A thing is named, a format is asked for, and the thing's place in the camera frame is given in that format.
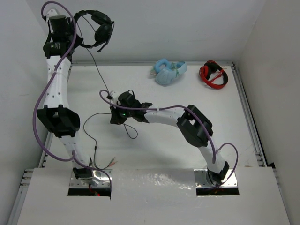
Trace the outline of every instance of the blue object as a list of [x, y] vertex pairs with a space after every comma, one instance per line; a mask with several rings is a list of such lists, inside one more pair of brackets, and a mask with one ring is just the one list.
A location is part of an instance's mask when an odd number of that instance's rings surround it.
[[185, 73], [188, 70], [188, 66], [186, 62], [170, 63], [166, 59], [161, 59], [155, 63], [153, 69], [157, 73], [156, 82], [166, 86], [171, 84], [175, 78]]

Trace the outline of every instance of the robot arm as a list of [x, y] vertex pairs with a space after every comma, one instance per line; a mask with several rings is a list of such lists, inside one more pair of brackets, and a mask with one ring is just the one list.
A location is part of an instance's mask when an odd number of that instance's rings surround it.
[[[111, 91], [109, 98], [111, 98], [114, 104], [129, 108], [149, 108], [152, 105], [152, 103], [140, 103], [135, 99], [134, 93], [131, 94], [129, 91], [122, 94]], [[208, 130], [210, 136], [212, 136], [212, 123], [194, 105], [189, 105], [188, 108], [197, 115]], [[186, 141], [200, 150], [207, 162], [211, 179], [217, 183], [221, 183], [225, 178], [229, 164], [222, 158], [219, 152], [216, 154], [215, 163], [212, 162], [212, 147], [208, 142], [203, 127], [184, 109], [173, 108], [161, 111], [145, 111], [126, 110], [111, 106], [110, 110], [112, 113], [110, 123], [112, 124], [123, 124], [127, 118], [132, 117], [138, 122], [161, 123], [179, 128]]]
[[[48, 81], [54, 73], [58, 61], [65, 54], [73, 39], [74, 31], [69, 26], [70, 19], [59, 15], [52, 9], [47, 13], [46, 21], [49, 24], [49, 35], [44, 45], [46, 55]], [[76, 48], [82, 41], [76, 37]], [[68, 105], [67, 85], [68, 73], [71, 67], [71, 56], [74, 50], [60, 63], [56, 76], [47, 90], [43, 109], [37, 111], [37, 116], [48, 131], [54, 133], [64, 144], [69, 156], [75, 151], [76, 158], [85, 166], [91, 164], [88, 154], [83, 151], [78, 130], [80, 118], [77, 113], [71, 111]], [[87, 179], [92, 177], [90, 170], [80, 167], [73, 162], [73, 171], [78, 178]]]

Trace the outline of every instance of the white table surface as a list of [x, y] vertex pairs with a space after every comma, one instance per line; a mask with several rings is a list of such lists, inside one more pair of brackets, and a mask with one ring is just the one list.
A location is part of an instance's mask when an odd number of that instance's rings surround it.
[[18, 225], [289, 225], [271, 167], [240, 167], [240, 195], [201, 197], [192, 169], [114, 169], [111, 201], [67, 196], [70, 175], [35, 169]]
[[[231, 67], [225, 67], [229, 83], [221, 90], [212, 90], [199, 77], [199, 66], [188, 66], [188, 71], [170, 86], [163, 87], [150, 77], [151, 66], [101, 66], [99, 70], [108, 88], [118, 92], [134, 90], [140, 102], [155, 106], [195, 105], [212, 122], [215, 144], [232, 142], [239, 151], [239, 167], [257, 167], [255, 150], [251, 141], [239, 94]], [[81, 118], [79, 131], [84, 150], [92, 157], [95, 142], [83, 132], [85, 120], [97, 112], [110, 112], [109, 105], [101, 100], [99, 91], [104, 85], [95, 66], [75, 66], [68, 83], [70, 109]], [[107, 165], [111, 158], [118, 161], [112, 169], [146, 168], [205, 168], [199, 150], [188, 144], [179, 129], [162, 124], [139, 123], [129, 119], [138, 138], [129, 139], [123, 126], [111, 125], [110, 115], [97, 115], [89, 120], [87, 131], [97, 139], [97, 164]], [[50, 151], [68, 158], [64, 145], [54, 137]], [[223, 157], [232, 167], [235, 152], [231, 147], [222, 149]], [[71, 168], [48, 157], [46, 168]]]

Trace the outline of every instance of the black headphones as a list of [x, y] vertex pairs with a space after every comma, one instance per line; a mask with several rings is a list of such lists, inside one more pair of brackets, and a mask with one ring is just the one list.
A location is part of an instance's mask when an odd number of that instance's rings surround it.
[[95, 32], [95, 44], [93, 45], [84, 45], [83, 43], [80, 46], [84, 48], [93, 48], [97, 47], [103, 43], [105, 43], [97, 52], [101, 52], [102, 49], [109, 43], [111, 39], [113, 28], [114, 28], [114, 21], [112, 22], [111, 19], [104, 13], [101, 13], [96, 10], [82, 10], [75, 14], [74, 19], [77, 23], [78, 19], [81, 16], [90, 14], [93, 21], [100, 25], [100, 27]]

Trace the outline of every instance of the headphones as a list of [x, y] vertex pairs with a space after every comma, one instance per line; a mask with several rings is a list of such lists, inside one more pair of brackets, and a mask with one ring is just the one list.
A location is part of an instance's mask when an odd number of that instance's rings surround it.
[[182, 75], [188, 70], [186, 62], [170, 63], [166, 59], [161, 59], [153, 66], [156, 75], [156, 82], [160, 85], [166, 86], [171, 84], [178, 76]]
[[78, 19], [81, 16], [90, 14], [91, 18], [94, 22], [100, 25], [100, 27], [95, 32], [95, 43], [93, 45], [85, 45], [83, 43], [80, 44], [81, 47], [84, 48], [93, 48], [97, 47], [103, 43], [105, 43], [97, 52], [101, 52], [102, 49], [109, 43], [111, 39], [113, 28], [114, 28], [114, 21], [112, 22], [111, 19], [104, 13], [101, 13], [96, 10], [82, 10], [75, 14], [74, 19], [77, 23]]
[[[209, 78], [212, 73], [219, 71], [219, 73], [209, 81]], [[207, 61], [203, 67], [200, 68], [199, 75], [202, 80], [213, 89], [222, 89], [228, 83], [228, 75], [227, 73], [220, 67], [215, 61], [209, 60]], [[217, 78], [223, 75], [223, 84], [214, 84], [212, 83]]]

